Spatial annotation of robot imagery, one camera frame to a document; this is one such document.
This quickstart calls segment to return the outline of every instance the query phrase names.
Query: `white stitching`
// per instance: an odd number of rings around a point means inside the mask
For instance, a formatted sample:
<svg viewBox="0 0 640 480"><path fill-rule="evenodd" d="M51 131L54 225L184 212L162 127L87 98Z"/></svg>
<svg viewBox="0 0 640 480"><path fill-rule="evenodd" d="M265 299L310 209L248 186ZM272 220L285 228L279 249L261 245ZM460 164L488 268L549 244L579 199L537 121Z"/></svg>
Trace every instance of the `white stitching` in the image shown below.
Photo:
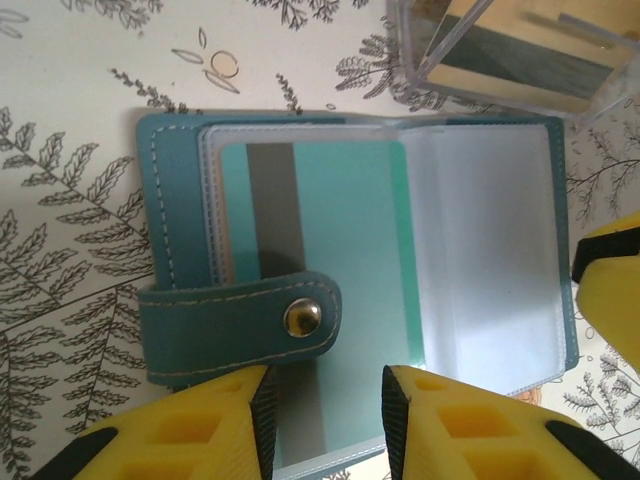
<svg viewBox="0 0 640 480"><path fill-rule="evenodd" d="M160 127L151 134L151 166L156 179L156 193L158 203L160 204L160 217L162 219L162 237L164 239L164 248L167 252L167 262L169 263L169 277L171 278L171 288L176 288L176 277L173 271L173 257L171 256L171 248L169 247L169 229L167 227L167 214L165 212L164 199L162 198L162 188L160 186L160 176L158 174L158 156L156 154L156 135L164 130L193 130L198 127L168 125Z"/></svg>
<svg viewBox="0 0 640 480"><path fill-rule="evenodd" d="M260 358L254 358L251 360L246 360L244 362L236 362L236 363L230 363L228 365L222 365L220 367L214 367L214 368L205 368L202 370L192 370L189 372L170 372L170 373L164 373L164 372L153 372L151 370L149 370L149 374L150 375L155 375L157 377L182 377L182 376L186 376L186 375L194 375L197 373L210 373L210 372L215 372L218 370L223 370L223 369L228 369L228 368L237 368L237 367L242 367L245 365L249 365L249 364L254 364L254 363L259 363L265 360L272 360L274 358L282 358L282 357L288 357L290 355L293 354L297 354L297 353L304 353L304 352L312 352L314 350L319 350L322 347L324 347L327 343L329 343L333 337L335 337L337 331L338 331L338 326L340 325L340 312L338 310L338 299L336 297L336 294L333 290L331 290L328 286L324 285L323 283L319 283L319 282L304 282L304 283L296 283L295 285L287 285L286 287L278 287L278 288L272 288L269 290L262 290L260 292L252 292L252 293L247 293L244 295L233 295L230 297L221 297L221 298L207 298L204 300L194 300L194 301L189 301L189 302L173 302L173 303L161 303L161 302L148 302L148 303L142 303L140 302L140 305L144 305L144 306L163 306L163 307L175 307L175 306L181 306L181 305L197 305L197 304L202 304L202 303L214 303L214 302L227 302L227 301L236 301L236 300L242 300L244 298L250 298L250 297L256 297L256 296L260 296L260 295L265 295L268 293L274 293L274 292L280 292L280 291L284 291L284 290L292 290L294 288L300 288L300 287L309 287L309 286L314 286L314 287L320 287L323 290L325 290L329 296L331 297L331 301L333 303L333 308L335 311L335 315L333 317L333 328L331 329L331 332L329 333L329 336L322 341L321 343L319 343L318 345L314 345L313 347L307 347L307 348L300 348L298 350L290 350L286 353L276 353L273 355L266 355L264 357L260 357Z"/></svg>

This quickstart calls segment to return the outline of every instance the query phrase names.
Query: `white patterned surface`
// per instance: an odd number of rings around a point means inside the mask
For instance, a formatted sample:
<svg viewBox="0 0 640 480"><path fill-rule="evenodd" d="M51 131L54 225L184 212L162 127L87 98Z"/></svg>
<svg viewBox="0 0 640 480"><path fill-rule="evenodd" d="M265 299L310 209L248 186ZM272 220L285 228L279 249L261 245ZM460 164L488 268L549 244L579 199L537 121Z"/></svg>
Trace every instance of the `white patterned surface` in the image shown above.
<svg viewBox="0 0 640 480"><path fill-rule="evenodd" d="M0 0L0 478L27 478L92 421L164 394L144 381L132 299L152 271L141 109L406 114L384 15L378 0ZM570 135L567 155L575 246L640 208L640 104ZM640 378L578 330L578 368L529 398L640 464ZM378 457L333 478L387 468Z"/></svg>

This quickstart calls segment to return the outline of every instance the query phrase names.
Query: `card holder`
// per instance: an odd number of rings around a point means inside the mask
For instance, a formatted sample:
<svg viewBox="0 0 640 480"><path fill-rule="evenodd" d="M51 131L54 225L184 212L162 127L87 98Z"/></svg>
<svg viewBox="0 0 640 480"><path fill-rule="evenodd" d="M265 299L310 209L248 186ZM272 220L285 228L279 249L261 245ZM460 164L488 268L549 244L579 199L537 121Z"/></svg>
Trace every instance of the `card holder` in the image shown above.
<svg viewBox="0 0 640 480"><path fill-rule="evenodd" d="M562 142L561 122L548 118L144 118L157 273L140 292L149 379L179 387L241 362L287 363L283 379L307 380L280 386L275 477L306 478L382 450L378 364L505 394L561 375L577 362ZM284 157L288 171L271 168ZM518 175L521 187L509 183ZM292 187L297 213L286 206ZM313 354L276 338L282 312L305 295L328 311L331 295L278 290L262 298L268 308L194 310L306 276L339 286L342 299L340 333ZM247 341L260 322L273 337ZM319 330L318 343L330 333Z"/></svg>

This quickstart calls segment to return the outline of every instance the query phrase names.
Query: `metal snap button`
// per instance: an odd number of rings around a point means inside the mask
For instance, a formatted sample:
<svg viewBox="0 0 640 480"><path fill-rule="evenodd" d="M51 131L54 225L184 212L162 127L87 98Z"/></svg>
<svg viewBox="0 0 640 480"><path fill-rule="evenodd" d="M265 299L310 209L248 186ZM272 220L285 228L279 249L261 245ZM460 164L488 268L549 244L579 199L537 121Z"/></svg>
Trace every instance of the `metal snap button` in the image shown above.
<svg viewBox="0 0 640 480"><path fill-rule="evenodd" d="M284 328L295 338L304 338L315 332L322 320L318 302L311 298L299 298L284 312Z"/></svg>

